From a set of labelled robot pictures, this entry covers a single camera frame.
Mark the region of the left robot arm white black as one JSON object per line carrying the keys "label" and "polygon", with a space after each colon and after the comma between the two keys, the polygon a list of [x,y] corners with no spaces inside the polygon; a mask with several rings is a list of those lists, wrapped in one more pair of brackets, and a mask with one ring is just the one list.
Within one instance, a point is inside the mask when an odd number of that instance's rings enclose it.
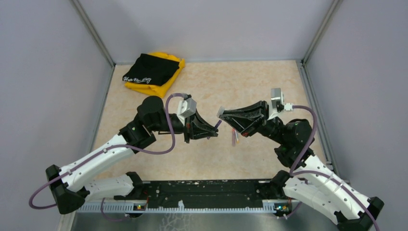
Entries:
{"label": "left robot arm white black", "polygon": [[102,180],[97,180],[96,176],[136,153],[147,153],[148,146],[156,141],[155,132],[169,134],[171,139],[181,134],[186,143],[217,137],[217,127],[199,115],[196,101],[185,93],[178,94],[178,97],[181,101],[177,112],[172,114],[168,111],[168,101],[158,96],[145,98],[137,107],[135,118],[101,147],[71,164],[48,167],[49,188],[59,213],[72,213],[88,201],[103,198],[144,199],[145,186],[135,172]]}

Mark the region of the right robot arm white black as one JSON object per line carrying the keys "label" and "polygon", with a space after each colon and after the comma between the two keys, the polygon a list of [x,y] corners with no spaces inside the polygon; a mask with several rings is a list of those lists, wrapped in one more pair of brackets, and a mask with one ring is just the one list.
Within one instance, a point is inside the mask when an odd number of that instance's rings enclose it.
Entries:
{"label": "right robot arm white black", "polygon": [[258,133],[278,144],[274,151],[289,171],[280,171],[273,178],[273,196],[298,200],[323,214],[341,231],[379,230],[377,218],[384,202],[352,188],[314,154],[310,145],[316,122],[306,119],[282,122],[279,113],[296,108],[281,100],[259,101],[238,109],[220,108],[217,116],[243,137]]}

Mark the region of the dark purple gel pen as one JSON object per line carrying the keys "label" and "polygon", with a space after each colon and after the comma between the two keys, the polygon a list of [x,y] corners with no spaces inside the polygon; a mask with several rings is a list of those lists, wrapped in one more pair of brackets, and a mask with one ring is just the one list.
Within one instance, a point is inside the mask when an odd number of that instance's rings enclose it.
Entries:
{"label": "dark purple gel pen", "polygon": [[218,129],[218,127],[220,126],[221,123],[222,123],[222,120],[218,120],[218,122],[215,125],[215,130]]}

